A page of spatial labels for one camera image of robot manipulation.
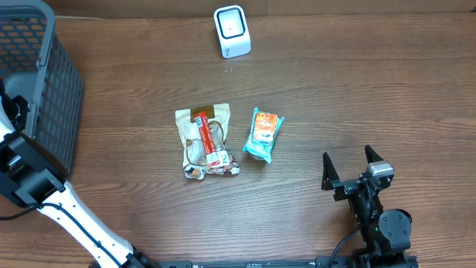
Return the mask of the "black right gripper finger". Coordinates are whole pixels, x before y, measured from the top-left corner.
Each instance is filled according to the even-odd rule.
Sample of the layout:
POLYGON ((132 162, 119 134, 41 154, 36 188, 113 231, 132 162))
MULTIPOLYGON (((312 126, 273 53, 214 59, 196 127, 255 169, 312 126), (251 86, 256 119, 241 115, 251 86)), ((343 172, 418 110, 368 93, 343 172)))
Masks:
POLYGON ((340 182, 340 177, 335 170, 332 160, 328 153, 323 154, 323 176, 321 189, 323 191, 331 191, 335 188, 334 184, 340 182))
POLYGON ((374 163, 383 161, 383 158, 369 145, 364 147, 367 163, 374 163))

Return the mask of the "teal orange snack pack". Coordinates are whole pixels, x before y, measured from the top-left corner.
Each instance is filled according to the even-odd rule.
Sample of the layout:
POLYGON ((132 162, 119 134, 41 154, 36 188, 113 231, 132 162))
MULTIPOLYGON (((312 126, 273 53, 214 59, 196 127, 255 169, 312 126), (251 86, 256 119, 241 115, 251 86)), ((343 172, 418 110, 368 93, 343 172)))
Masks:
POLYGON ((271 163, 277 134, 284 120, 284 117, 260 111, 258 107, 255 107, 250 133, 242 151, 248 152, 258 161, 271 163))

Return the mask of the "red stick snack packet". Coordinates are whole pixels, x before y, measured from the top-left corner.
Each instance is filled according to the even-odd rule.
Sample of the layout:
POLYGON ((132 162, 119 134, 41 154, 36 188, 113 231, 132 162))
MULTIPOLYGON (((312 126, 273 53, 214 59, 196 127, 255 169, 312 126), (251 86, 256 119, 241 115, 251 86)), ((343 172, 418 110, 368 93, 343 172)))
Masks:
POLYGON ((224 144, 224 131, 218 121, 209 121, 206 111, 194 115, 205 150, 205 163, 209 168, 218 168, 230 164, 224 144))

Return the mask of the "beige brown snack pouch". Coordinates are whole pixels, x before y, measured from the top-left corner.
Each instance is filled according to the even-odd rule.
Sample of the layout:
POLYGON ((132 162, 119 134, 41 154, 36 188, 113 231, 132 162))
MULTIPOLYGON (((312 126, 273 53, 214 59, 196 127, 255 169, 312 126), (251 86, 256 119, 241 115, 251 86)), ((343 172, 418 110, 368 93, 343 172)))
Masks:
POLYGON ((202 180, 206 175, 237 175, 240 172, 239 163, 226 147, 228 125, 231 117, 230 106, 227 103, 213 104, 191 109, 182 109, 175 112, 176 126, 184 148, 183 168, 188 179, 202 180), (207 167, 205 150, 199 129, 194 120, 198 112, 206 111, 209 121, 218 121, 224 131, 224 144, 228 152, 230 164, 218 168, 207 167))

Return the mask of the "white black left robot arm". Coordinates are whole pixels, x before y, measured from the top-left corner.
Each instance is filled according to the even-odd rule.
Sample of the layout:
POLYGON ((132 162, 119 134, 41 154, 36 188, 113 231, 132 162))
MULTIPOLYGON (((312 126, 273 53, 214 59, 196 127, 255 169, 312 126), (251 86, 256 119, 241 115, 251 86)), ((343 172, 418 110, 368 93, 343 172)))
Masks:
POLYGON ((19 130, 28 111, 26 100, 10 98, 1 84, 1 195, 24 209, 1 219, 38 211, 62 226, 99 267, 157 267, 109 229, 79 198, 64 166, 19 130))

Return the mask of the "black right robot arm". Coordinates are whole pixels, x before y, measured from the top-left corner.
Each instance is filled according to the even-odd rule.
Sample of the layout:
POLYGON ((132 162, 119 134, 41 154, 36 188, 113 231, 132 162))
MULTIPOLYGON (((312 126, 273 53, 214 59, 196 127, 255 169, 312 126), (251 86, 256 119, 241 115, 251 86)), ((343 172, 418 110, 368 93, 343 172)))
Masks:
POLYGON ((405 253, 411 247, 411 215, 403 209, 384 210, 379 192, 389 188, 394 178, 394 167, 370 146, 364 147, 367 167, 357 179, 342 181, 328 153, 323 154, 321 189, 334 191, 334 200, 346 200, 356 218, 357 227, 334 248, 328 258, 317 259, 325 267, 418 267, 415 256, 405 253), (353 250, 351 256, 338 258, 341 247, 356 233, 364 246, 353 250))

